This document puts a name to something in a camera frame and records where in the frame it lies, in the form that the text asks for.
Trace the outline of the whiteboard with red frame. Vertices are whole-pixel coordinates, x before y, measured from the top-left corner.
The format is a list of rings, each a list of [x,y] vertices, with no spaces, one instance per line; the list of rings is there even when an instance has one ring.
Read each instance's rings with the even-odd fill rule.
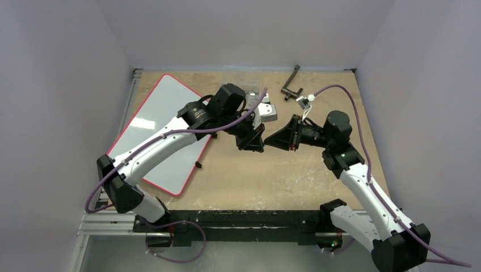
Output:
[[[133,149],[163,128],[186,103],[201,97],[173,76],[162,75],[107,154],[114,158]],[[205,137],[171,155],[146,174],[144,181],[172,196],[181,195],[209,141]]]

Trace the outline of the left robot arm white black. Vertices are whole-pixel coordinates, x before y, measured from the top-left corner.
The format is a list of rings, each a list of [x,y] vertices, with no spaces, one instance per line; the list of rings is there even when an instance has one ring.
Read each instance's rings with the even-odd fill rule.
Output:
[[[115,158],[101,156],[97,160],[99,186],[107,193],[111,206],[119,214],[131,211],[144,218],[156,232],[164,231],[169,224],[167,209],[162,201],[145,193],[138,182],[177,151],[219,131],[235,136],[239,150],[263,152],[261,136],[265,126],[259,107],[266,95],[264,89],[246,109],[246,93],[234,84],[224,84],[214,95],[187,103],[164,128],[137,147]]]

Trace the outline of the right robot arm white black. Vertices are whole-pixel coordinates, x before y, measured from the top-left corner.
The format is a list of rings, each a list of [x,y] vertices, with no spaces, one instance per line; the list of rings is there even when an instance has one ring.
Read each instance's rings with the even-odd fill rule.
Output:
[[[348,115],[334,110],[323,126],[304,124],[301,116],[267,137],[264,143],[282,150],[297,150],[300,144],[322,147],[326,167],[358,199],[367,213],[359,216],[339,199],[320,206],[319,225],[327,231],[335,227],[350,234],[371,255],[379,271],[407,271],[427,260],[431,233],[416,225],[388,199],[368,165],[350,142],[352,127]]]

